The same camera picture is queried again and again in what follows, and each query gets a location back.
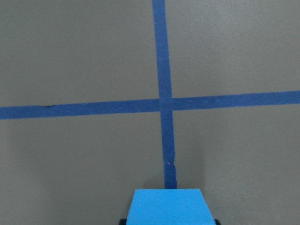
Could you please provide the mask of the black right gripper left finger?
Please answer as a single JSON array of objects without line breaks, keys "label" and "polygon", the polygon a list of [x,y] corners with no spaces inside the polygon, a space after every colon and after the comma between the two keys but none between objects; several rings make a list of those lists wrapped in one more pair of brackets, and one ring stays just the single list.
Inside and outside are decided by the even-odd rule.
[{"label": "black right gripper left finger", "polygon": [[126,219],[120,219],[118,225],[126,225],[127,220]]}]

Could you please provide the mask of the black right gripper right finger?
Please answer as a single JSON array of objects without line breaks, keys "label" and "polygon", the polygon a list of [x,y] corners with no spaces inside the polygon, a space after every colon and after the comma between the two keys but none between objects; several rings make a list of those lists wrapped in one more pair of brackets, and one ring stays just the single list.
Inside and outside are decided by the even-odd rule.
[{"label": "black right gripper right finger", "polygon": [[217,219],[215,219],[215,223],[216,223],[216,225],[221,225],[220,221]]}]

